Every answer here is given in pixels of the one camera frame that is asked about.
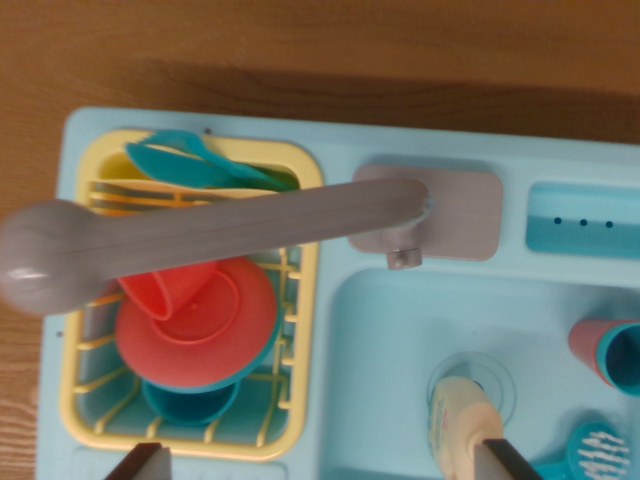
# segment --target gray faucet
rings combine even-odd
[[[429,212],[419,180],[352,182],[126,217],[52,200],[0,231],[0,289],[16,307],[63,313],[115,278],[383,230],[391,269],[422,263],[415,225]]]

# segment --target red saucer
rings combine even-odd
[[[157,321],[126,298],[116,344],[141,377],[195,388],[228,379],[265,348],[278,303],[266,273],[245,257],[219,261],[217,272],[178,312]]]

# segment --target yellow dish rack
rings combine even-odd
[[[76,201],[100,214],[129,215],[270,193],[153,181],[124,150],[126,143],[150,133],[117,130],[93,141],[80,162]],[[300,188],[323,185],[314,160],[294,145],[211,135],[203,139],[237,162],[293,175]],[[66,317],[60,412],[72,435],[97,448],[128,450],[139,442],[158,441],[175,454],[249,461],[289,450],[305,423],[318,245],[264,252],[254,260],[272,278],[285,313],[272,356],[243,380],[244,400],[241,389],[234,406],[202,428],[174,426],[153,414],[142,399],[139,378],[115,348],[113,321],[123,293],[114,282],[105,296]]]

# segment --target teal brush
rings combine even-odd
[[[620,480],[631,465],[629,445],[603,422],[578,427],[562,462],[535,466],[545,480]]]

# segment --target wood grain surface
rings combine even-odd
[[[640,3],[0,3],[0,220],[84,105],[640,143]],[[40,320],[0,307],[0,477],[34,469]]]

